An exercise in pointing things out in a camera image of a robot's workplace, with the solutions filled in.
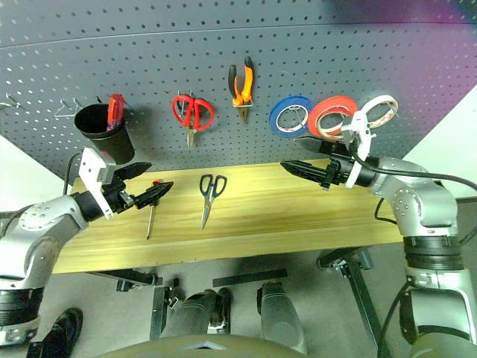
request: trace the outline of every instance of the wooden board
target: wooden board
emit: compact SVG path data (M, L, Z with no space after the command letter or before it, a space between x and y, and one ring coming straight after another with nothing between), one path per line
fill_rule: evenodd
M312 163L321 168L328 160ZM228 178L215 199L206 227L200 229L202 174ZM156 266L398 242L396 226L378 222L373 212L378 198L365 188L332 186L287 173L280 164L229 166L144 173L127 181L127 191L139 194L152 180L174 181L156 209L151 238L145 238L150 208L131 208L112 220L92 222L62 250L55 273ZM80 180L74 191L84 191ZM383 216L392 216L388 205Z

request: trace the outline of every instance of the red-handled scissors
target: red-handled scissors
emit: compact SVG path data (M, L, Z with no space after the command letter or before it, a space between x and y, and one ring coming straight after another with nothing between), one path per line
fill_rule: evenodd
M200 124L200 109L202 107L209 112L209 120L204 125ZM209 102L190 95L176 95L172 100L172 113L176 120L187 129L187 148L194 145L194 134L210 127L215 117L215 111Z

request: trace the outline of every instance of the scissors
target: scissors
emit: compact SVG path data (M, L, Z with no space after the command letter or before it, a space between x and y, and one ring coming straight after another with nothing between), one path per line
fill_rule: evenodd
M220 179L222 179L223 181L223 186L221 187L220 191L218 191L220 187L220 183L219 183ZM205 174L205 175L202 175L202 177L200 178L199 188L200 188L200 192L205 198L203 211L202 211L202 225L200 226L201 228L206 226L206 222L207 222L207 219L209 218L210 207L212 206L212 202L214 201L215 198L217 198L220 194L222 194L222 192L225 190L226 185L227 185L227 178L224 177L223 175L217 175L215 177L215 180L212 174Z
M210 113L209 121L200 125L201 108L205 108ZM202 98L194 98L190 95L176 95L172 100L172 113L176 120L187 129L187 148L191 148L194 145L194 134L198 131L203 131L212 125L214 122L215 111L212 105Z

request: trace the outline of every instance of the pliers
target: pliers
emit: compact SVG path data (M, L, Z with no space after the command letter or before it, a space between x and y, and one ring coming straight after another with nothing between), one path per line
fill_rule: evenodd
M232 93L232 106L236 107L240 118L247 119L248 107L253 106L252 85L253 85L253 63L249 56L245 58L245 82L244 89L239 92L237 88L237 66L230 65L229 68L229 90Z

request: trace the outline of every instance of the tape roll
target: tape roll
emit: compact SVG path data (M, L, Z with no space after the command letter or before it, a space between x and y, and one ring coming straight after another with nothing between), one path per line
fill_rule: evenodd
M306 123L312 108L313 103L307 99L307 97L303 97L302 95L292 95L290 97L284 98L278 102L270 112L270 129L277 136L299 136L306 131ZM295 115L299 117L299 123L292 128L283 127L279 124L280 116L283 116L284 113L290 110L293 110Z
M358 110L358 105L347 95L334 95L318 103L308 117L308 130L314 136L331 140L340 140L341 125L331 128L323 128L321 122L329 114L341 114L352 116Z
M368 116L367 120L368 120L369 128L381 127L384 123L389 122L391 118L393 118L394 115L397 113L397 108L398 108L397 101L390 95L378 95L377 97L373 98L368 103L366 103L361 110L367 114L370 110L372 110L376 106L379 106L380 104L388 104L389 111L386 112L384 116L374 121L371 121L371 119Z

